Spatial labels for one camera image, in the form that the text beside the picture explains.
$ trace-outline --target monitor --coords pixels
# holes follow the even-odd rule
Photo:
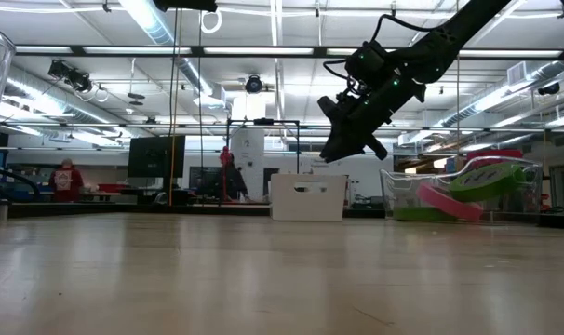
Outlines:
[[[170,178],[172,137],[132,139],[129,148],[130,178]],[[182,178],[185,137],[174,137],[173,178]]]

